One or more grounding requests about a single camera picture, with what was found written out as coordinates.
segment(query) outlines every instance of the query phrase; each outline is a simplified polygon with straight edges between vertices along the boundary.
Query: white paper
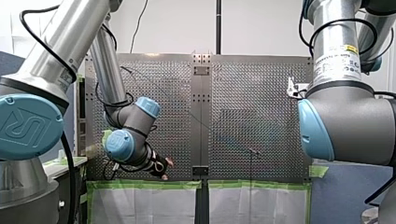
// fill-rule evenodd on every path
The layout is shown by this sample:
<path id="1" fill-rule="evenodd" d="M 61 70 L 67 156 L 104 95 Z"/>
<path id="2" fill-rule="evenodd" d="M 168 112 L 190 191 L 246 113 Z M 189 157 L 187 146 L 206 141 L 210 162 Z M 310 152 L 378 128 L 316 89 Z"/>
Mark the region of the white paper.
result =
<path id="1" fill-rule="evenodd" d="M 96 189 L 95 224 L 193 224 L 195 189 Z"/>
<path id="2" fill-rule="evenodd" d="M 13 36 L 12 41 L 14 54 L 22 58 L 26 58 L 35 45 L 35 40 L 31 37 Z"/>
<path id="3" fill-rule="evenodd" d="M 306 190 L 209 189 L 211 224 L 305 224 Z"/>

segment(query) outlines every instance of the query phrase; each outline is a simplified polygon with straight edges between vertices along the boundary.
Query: black cable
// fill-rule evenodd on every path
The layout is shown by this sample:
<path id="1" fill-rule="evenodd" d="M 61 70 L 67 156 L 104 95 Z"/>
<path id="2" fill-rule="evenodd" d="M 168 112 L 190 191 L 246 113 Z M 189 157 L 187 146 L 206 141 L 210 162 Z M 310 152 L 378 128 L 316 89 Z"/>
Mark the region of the black cable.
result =
<path id="1" fill-rule="evenodd" d="M 311 39 L 309 40 L 309 53 L 311 54 L 312 58 L 314 57 L 314 46 L 313 46 L 313 43 L 314 43 L 315 38 L 318 36 L 318 34 L 322 30 L 326 29 L 327 27 L 329 27 L 329 26 L 331 26 L 331 25 L 333 25 L 333 24 L 335 24 L 337 22 L 340 22 L 340 21 L 355 21 L 355 22 L 360 22 L 360 23 L 362 23 L 364 25 L 367 25 L 370 28 L 370 30 L 373 32 L 373 37 L 374 38 L 373 38 L 373 43 L 367 49 L 361 51 L 361 55 L 373 48 L 373 46 L 375 45 L 376 41 L 378 40 L 378 32 L 376 31 L 375 27 L 370 22 L 362 20 L 362 19 L 358 19 L 358 18 L 340 19 L 340 20 L 329 21 L 329 22 L 324 23 L 323 25 L 321 25 L 312 34 Z"/>
<path id="2" fill-rule="evenodd" d="M 76 171 L 73 162 L 72 150 L 67 141 L 66 134 L 62 133 L 62 144 L 64 145 L 64 153 L 67 158 L 67 166 L 69 168 L 69 178 L 70 178 L 70 208 L 69 208 L 69 218 L 67 223 L 74 224 L 75 223 L 75 213 L 76 213 Z"/>
<path id="3" fill-rule="evenodd" d="M 136 173 L 138 171 L 143 170 L 143 168 L 142 169 L 136 169 L 136 170 L 129 170 L 129 169 L 125 168 L 124 166 L 122 166 L 121 164 L 120 164 L 120 168 L 125 173 Z"/>
<path id="4" fill-rule="evenodd" d="M 137 20 L 136 30 L 134 30 L 134 37 L 132 37 L 131 50 L 129 51 L 129 53 L 132 53 L 132 50 L 134 49 L 134 39 L 136 38 L 137 32 L 139 31 L 140 20 L 142 20 L 142 16 L 146 11 L 146 7 L 148 6 L 148 2 L 149 2 L 149 0 L 146 0 L 145 5 L 143 6 L 142 12 L 140 13 L 139 19 Z"/>
<path id="5" fill-rule="evenodd" d="M 375 91 L 374 95 L 387 95 L 396 99 L 396 93 L 390 91 Z"/>
<path id="6" fill-rule="evenodd" d="M 108 33 L 108 35 L 110 35 L 111 39 L 114 42 L 114 49 L 117 50 L 118 47 L 117 38 L 113 35 L 113 33 L 111 33 L 110 29 L 108 29 L 108 27 L 105 26 L 104 24 L 102 24 L 102 28 L 106 31 L 106 33 Z"/>
<path id="7" fill-rule="evenodd" d="M 368 63 L 375 63 L 375 61 L 377 59 L 379 59 L 380 57 L 382 57 L 384 54 L 386 54 L 388 52 L 388 50 L 390 49 L 390 47 L 392 46 L 393 42 L 394 42 L 394 38 L 395 38 L 395 31 L 393 30 L 393 28 L 390 29 L 390 42 L 388 44 L 388 46 L 384 49 L 384 51 L 380 54 L 378 54 L 378 56 L 376 56 L 375 58 L 367 61 L 367 62 L 362 62 L 361 64 L 368 64 Z"/>
<path id="8" fill-rule="evenodd" d="M 44 13 L 44 12 L 49 12 L 52 10 L 55 10 L 59 7 L 49 7 L 49 8 L 44 8 L 44 9 L 39 9 L 39 10 L 24 10 L 20 14 L 20 21 L 23 25 L 23 27 L 26 29 L 27 32 L 46 50 L 51 54 L 56 60 L 58 60 L 59 63 L 61 63 L 69 72 L 70 76 L 72 77 L 72 83 L 77 80 L 77 75 L 73 68 L 71 68 L 58 54 L 56 54 L 46 43 L 44 43 L 29 27 L 29 25 L 26 23 L 26 20 L 24 18 L 25 15 L 27 14 L 35 14 L 35 13 Z"/>
<path id="9" fill-rule="evenodd" d="M 108 161 L 108 162 L 106 163 L 105 167 L 103 168 L 102 176 L 103 176 L 103 179 L 104 179 L 104 180 L 113 180 L 114 177 L 116 176 L 117 170 L 113 171 L 113 174 L 111 175 L 110 178 L 107 178 L 107 176 L 106 176 L 106 169 L 107 169 L 107 166 L 108 166 L 111 162 L 112 162 L 112 161 Z"/>
<path id="10" fill-rule="evenodd" d="M 379 205 L 376 203 L 372 203 L 373 200 L 375 200 L 379 195 L 381 195 L 385 190 L 387 190 L 390 186 L 392 186 L 396 182 L 396 175 L 394 175 L 390 180 L 387 181 L 381 188 L 376 190 L 372 195 L 370 195 L 366 200 L 364 200 L 364 203 L 369 204 L 371 206 L 376 206 L 378 207 Z"/>
<path id="11" fill-rule="evenodd" d="M 157 129 L 158 129 L 158 126 L 155 125 L 155 124 L 153 124 L 153 125 L 151 126 L 150 132 L 154 132 L 154 131 L 157 130 Z"/>
<path id="12" fill-rule="evenodd" d="M 303 3 L 303 9 L 301 10 L 301 15 L 300 15 L 300 21 L 298 24 L 298 32 L 300 35 L 300 39 L 303 41 L 303 43 L 307 46 L 310 47 L 310 45 L 308 44 L 308 42 L 305 40 L 304 36 L 303 36 L 303 18 L 304 18 L 304 11 L 305 11 L 305 7 L 306 7 L 307 1 L 305 0 Z"/>
<path id="13" fill-rule="evenodd" d="M 301 93 L 302 92 L 307 92 L 307 91 L 308 91 L 307 89 L 303 89 L 303 90 L 297 91 L 297 94 L 299 94 L 301 96 L 301 99 L 299 99 L 299 100 L 305 99 L 305 97 Z"/>
<path id="14" fill-rule="evenodd" d="M 124 102 L 124 103 L 121 103 L 121 104 L 109 104 L 109 103 L 106 103 L 104 100 L 102 100 L 102 99 L 99 97 L 99 82 L 96 82 L 95 96 L 96 96 L 96 98 L 98 99 L 98 101 L 99 101 L 100 103 L 102 103 L 104 106 L 121 108 L 121 107 L 125 107 L 125 106 L 127 106 L 127 105 L 131 105 L 131 104 L 134 102 L 134 97 L 133 97 L 132 94 L 129 93 L 129 92 L 126 92 L 126 95 L 129 96 L 130 98 L 129 98 L 126 102 Z"/>

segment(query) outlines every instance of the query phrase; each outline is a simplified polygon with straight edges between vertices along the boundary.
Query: perforated metal board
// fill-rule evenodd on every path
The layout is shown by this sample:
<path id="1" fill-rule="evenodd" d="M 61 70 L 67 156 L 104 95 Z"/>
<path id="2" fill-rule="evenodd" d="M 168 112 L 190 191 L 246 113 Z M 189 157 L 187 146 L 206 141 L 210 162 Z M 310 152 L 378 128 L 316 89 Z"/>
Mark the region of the perforated metal board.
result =
<path id="1" fill-rule="evenodd" d="M 121 70 L 125 89 L 135 99 L 147 96 L 161 105 L 161 114 L 155 121 L 158 129 L 148 136 L 148 142 L 158 153 L 177 162 L 177 167 L 168 172 L 172 179 L 191 180 L 191 56 L 120 54 L 119 61 L 121 66 L 135 71 L 131 76 Z M 88 177 L 103 179 L 106 154 L 102 148 L 102 137 L 103 130 L 110 128 L 103 119 L 103 106 L 93 99 L 96 78 L 91 60 L 86 64 L 86 85 L 90 96 L 87 109 L 92 111 L 92 114 L 87 113 L 87 145 L 91 151 Z M 111 174 L 111 169 L 107 169 L 106 176 L 111 177 Z M 145 172 L 120 172 L 119 177 L 153 179 Z"/>
<path id="2" fill-rule="evenodd" d="M 212 69 L 210 178 L 306 180 L 310 160 L 300 145 L 297 101 L 286 88 L 290 75 L 309 82 L 309 59 L 213 56 Z"/>
<path id="3" fill-rule="evenodd" d="M 302 182 L 308 178 L 310 160 L 300 146 L 297 102 L 286 94 L 288 76 L 296 82 L 312 77 L 307 58 L 206 55 L 205 61 L 199 61 L 193 55 L 121 54 L 119 59 L 120 65 L 139 71 L 133 76 L 122 72 L 126 90 L 162 106 L 158 129 L 148 140 L 176 162 L 169 172 L 172 179 L 193 179 L 193 165 L 208 165 L 210 179 Z M 194 74 L 200 65 L 208 68 L 208 76 Z M 88 177 L 96 180 L 103 179 L 102 137 L 103 130 L 110 128 L 103 122 L 102 105 L 94 99 L 95 83 L 87 59 Z M 260 158 L 251 150 L 260 151 Z M 106 176 L 111 176 L 110 169 Z M 142 172 L 119 177 L 152 179 Z"/>

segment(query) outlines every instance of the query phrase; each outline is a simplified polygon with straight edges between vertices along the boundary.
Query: metal frame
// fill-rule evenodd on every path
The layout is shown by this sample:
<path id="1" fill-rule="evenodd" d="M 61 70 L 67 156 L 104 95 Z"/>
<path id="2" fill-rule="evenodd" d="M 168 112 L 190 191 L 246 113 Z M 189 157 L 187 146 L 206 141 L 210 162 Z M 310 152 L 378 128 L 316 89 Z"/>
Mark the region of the metal frame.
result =
<path id="1" fill-rule="evenodd" d="M 299 139 L 298 130 L 296 131 L 295 129 L 298 127 L 297 103 L 287 98 L 286 88 L 288 87 L 287 77 L 289 76 L 294 76 L 297 82 L 310 81 L 312 77 L 310 59 L 303 57 L 219 56 L 210 54 L 119 54 L 119 62 L 120 65 L 132 66 L 142 71 L 150 78 L 148 80 L 138 75 L 131 78 L 129 74 L 122 72 L 126 90 L 134 97 L 139 95 L 152 97 L 163 107 L 163 111 L 157 120 L 159 128 L 150 134 L 148 141 L 153 143 L 152 145 L 159 153 L 164 156 L 170 155 L 176 162 L 177 167 L 169 172 L 171 180 L 253 178 L 296 183 L 308 181 L 308 167 L 311 160 L 304 156 L 299 140 L 298 142 L 296 141 L 296 139 Z M 287 133 L 287 130 L 281 133 L 283 134 L 282 136 L 286 136 L 286 140 L 288 140 L 287 137 L 290 134 L 295 135 L 293 141 L 288 142 L 287 145 L 289 146 L 287 150 L 291 156 L 286 154 L 287 150 L 285 148 L 275 148 L 274 150 L 280 150 L 283 153 L 277 158 L 278 160 L 284 158 L 286 160 L 284 163 L 290 163 L 291 166 L 283 167 L 284 170 L 274 173 L 274 175 L 265 174 L 266 167 L 273 164 L 267 160 L 256 160 L 256 155 L 254 155 L 253 163 L 251 163 L 253 167 L 256 167 L 252 175 L 247 175 L 246 172 L 233 175 L 233 170 L 246 171 L 250 169 L 249 159 L 253 155 L 253 150 L 238 152 L 240 156 L 236 160 L 228 161 L 226 157 L 220 160 L 218 158 L 213 159 L 214 155 L 219 155 L 219 152 L 216 151 L 219 149 L 213 148 L 214 140 L 216 140 L 213 130 L 214 122 L 219 119 L 219 113 L 212 111 L 218 103 L 218 98 L 216 97 L 219 97 L 217 90 L 219 82 L 216 81 L 216 76 L 219 75 L 219 69 L 227 68 L 230 65 L 245 67 L 252 65 L 256 68 L 259 66 L 261 71 L 259 69 L 257 71 L 259 73 L 255 74 L 263 76 L 262 78 L 269 76 L 268 72 L 275 71 L 280 81 L 269 80 L 273 81 L 270 89 L 276 92 L 282 91 L 283 95 L 279 94 L 276 97 L 276 100 L 281 99 L 278 104 L 290 101 L 288 103 L 290 109 L 286 111 L 286 115 L 278 114 L 278 116 L 281 119 L 284 116 L 288 116 L 293 122 L 292 133 Z M 106 126 L 104 126 L 103 114 L 97 113 L 98 108 L 102 108 L 102 106 L 94 99 L 96 77 L 90 57 L 86 59 L 85 81 L 87 109 L 86 154 L 91 159 L 88 178 L 102 179 L 101 173 L 105 165 L 104 159 L 106 155 L 101 149 L 102 134 L 99 131 L 102 131 Z M 237 104 L 237 101 L 233 99 L 227 100 L 230 105 Z M 271 101 L 271 99 L 267 98 L 258 98 L 257 100 Z M 220 166 L 224 166 L 225 170 L 221 170 L 219 173 L 217 169 Z M 295 173 L 296 169 L 301 169 L 301 172 Z M 108 169 L 106 173 L 108 176 L 111 175 L 110 170 Z M 120 173 L 119 177 L 153 179 L 145 173 L 134 175 Z"/>

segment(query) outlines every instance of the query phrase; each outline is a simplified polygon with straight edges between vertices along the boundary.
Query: sticker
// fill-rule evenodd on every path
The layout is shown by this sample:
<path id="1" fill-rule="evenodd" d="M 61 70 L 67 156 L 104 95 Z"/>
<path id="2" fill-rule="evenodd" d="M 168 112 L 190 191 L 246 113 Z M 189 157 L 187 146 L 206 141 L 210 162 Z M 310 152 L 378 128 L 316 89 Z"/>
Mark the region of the sticker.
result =
<path id="1" fill-rule="evenodd" d="M 315 74 L 317 77 L 361 78 L 361 61 L 358 54 L 350 51 L 328 53 L 316 60 Z"/>
<path id="2" fill-rule="evenodd" d="M 67 92 L 70 84 L 72 83 L 73 78 L 68 74 L 67 71 L 61 73 L 61 76 L 57 80 L 58 86 L 64 91 Z"/>
<path id="3" fill-rule="evenodd" d="M 352 45 L 341 45 L 338 47 L 330 47 L 329 50 L 335 50 L 335 51 L 349 51 L 358 54 L 359 50 L 356 47 L 353 47 Z"/>

